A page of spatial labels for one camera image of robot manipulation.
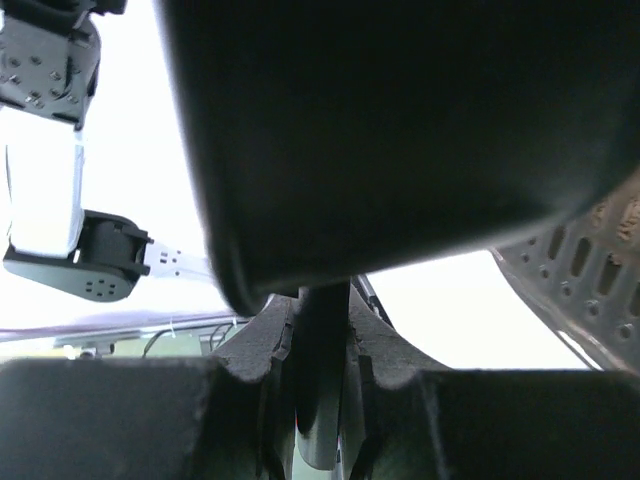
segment cable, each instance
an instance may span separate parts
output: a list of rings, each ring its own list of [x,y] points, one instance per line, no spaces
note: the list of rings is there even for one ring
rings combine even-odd
[[[153,347],[153,345],[158,341],[158,339],[165,333],[169,333],[171,331],[172,330],[160,330],[153,337],[151,337],[147,342],[147,344],[145,345],[144,350],[142,351],[142,358],[147,358],[147,353],[149,353],[149,350],[151,350],[151,347]]]
[[[224,331],[224,333],[222,334],[222,338],[220,338],[220,340],[218,340],[218,343],[216,344],[216,348],[222,345],[222,343],[225,341],[225,339],[227,338],[227,335],[229,334],[232,328],[233,328],[233,324],[229,325],[229,328],[227,328]]]
[[[356,287],[356,291],[360,295],[360,298],[364,300],[364,303],[369,307],[377,317],[379,317],[384,323],[389,325],[391,328],[395,330],[393,323],[391,323],[391,318],[387,314],[387,311],[382,306],[382,302],[378,295],[376,295],[373,290],[373,286],[369,282],[369,279],[366,275],[358,275],[351,279],[351,285]]]
[[[9,174],[9,145],[4,146],[4,169],[5,176],[7,177],[7,190],[9,191],[9,203],[11,203],[11,175]],[[11,241],[11,226],[13,223],[9,220],[9,227],[7,228],[7,239]]]
[[[224,323],[221,323],[220,325],[216,326],[213,332],[211,332],[211,335],[209,336],[209,353],[213,352],[213,337],[215,337],[216,333],[218,333],[223,326]]]

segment ventilation slot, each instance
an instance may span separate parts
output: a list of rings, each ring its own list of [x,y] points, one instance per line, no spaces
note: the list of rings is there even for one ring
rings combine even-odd
[[[629,304],[629,313],[634,317],[640,317],[640,283],[636,285]]]
[[[549,245],[549,258],[551,260],[555,260],[558,256],[558,252],[560,252],[560,247],[562,246],[562,242],[564,241],[565,230],[564,227],[556,228],[555,232],[553,232],[553,237],[551,237],[551,245]]]
[[[579,277],[582,274],[582,270],[584,270],[590,253],[591,242],[587,238],[581,238],[578,242],[576,253],[573,256],[573,261],[571,262],[571,275]]]
[[[640,197],[632,197],[624,210],[622,219],[618,224],[616,235],[623,242],[628,242],[633,238],[640,222]]]
[[[618,274],[620,273],[620,264],[614,262],[613,256],[609,255],[607,257],[607,261],[604,264],[604,268],[602,269],[602,274],[600,275],[600,282],[598,283],[598,293],[601,295],[609,295],[611,292],[611,288],[618,278]]]

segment black plastic cover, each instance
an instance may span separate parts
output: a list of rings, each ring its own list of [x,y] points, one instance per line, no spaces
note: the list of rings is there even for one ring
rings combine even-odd
[[[524,238],[637,165],[640,1],[158,2],[230,304]]]
[[[9,245],[2,265],[14,275],[86,300],[116,302],[149,274],[143,258],[152,241],[124,217],[85,210],[78,245],[67,258],[20,253]]]

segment perforated metal panel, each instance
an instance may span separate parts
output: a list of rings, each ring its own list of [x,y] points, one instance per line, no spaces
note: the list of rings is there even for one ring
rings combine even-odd
[[[494,251],[502,273],[554,332],[603,368],[640,373],[640,171],[587,215]]]

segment robotic arm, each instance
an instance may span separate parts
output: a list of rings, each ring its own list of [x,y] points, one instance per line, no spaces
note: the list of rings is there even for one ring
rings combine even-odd
[[[0,106],[11,198],[11,273],[97,302],[130,295],[141,276],[211,283],[206,258],[149,237],[130,220],[83,210],[83,128],[96,93],[100,36],[91,14],[126,0],[0,0]]]

